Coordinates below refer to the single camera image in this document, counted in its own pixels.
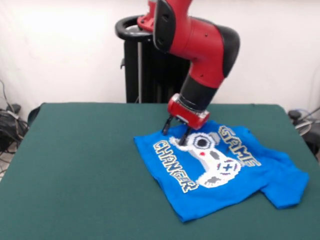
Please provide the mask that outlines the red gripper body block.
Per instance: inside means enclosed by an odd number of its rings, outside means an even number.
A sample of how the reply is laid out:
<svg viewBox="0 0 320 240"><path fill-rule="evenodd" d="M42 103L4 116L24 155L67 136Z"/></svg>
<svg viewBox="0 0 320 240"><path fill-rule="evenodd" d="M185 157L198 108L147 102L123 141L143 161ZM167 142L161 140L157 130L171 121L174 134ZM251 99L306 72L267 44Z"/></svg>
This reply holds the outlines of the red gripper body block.
<svg viewBox="0 0 320 240"><path fill-rule="evenodd" d="M182 121L184 124L189 126L194 130L199 130L206 124L209 120L210 112L204 111L194 111L187 108L180 101L180 94L175 93L169 100L167 110L169 113L169 118L167 119L166 125L170 126L170 122L173 118Z"/></svg>

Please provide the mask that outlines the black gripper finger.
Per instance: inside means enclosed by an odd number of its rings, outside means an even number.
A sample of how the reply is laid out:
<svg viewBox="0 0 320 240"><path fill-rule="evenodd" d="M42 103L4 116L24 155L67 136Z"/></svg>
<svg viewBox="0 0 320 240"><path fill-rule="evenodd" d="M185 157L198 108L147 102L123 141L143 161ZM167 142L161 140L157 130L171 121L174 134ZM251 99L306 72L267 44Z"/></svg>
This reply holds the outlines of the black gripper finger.
<svg viewBox="0 0 320 240"><path fill-rule="evenodd" d="M192 130L193 129L190 126L187 127L186 132L184 133L184 135L180 138L180 140L178 142L178 144L180 146L184 146L186 144L188 136L191 134Z"/></svg>
<svg viewBox="0 0 320 240"><path fill-rule="evenodd" d="M173 120L173 116L170 115L168 117L168 119L166 120L166 122L164 124L164 127L163 127L163 129L161 131L164 136L168 134L168 130L169 130L170 126L171 126L172 120Z"/></svg>

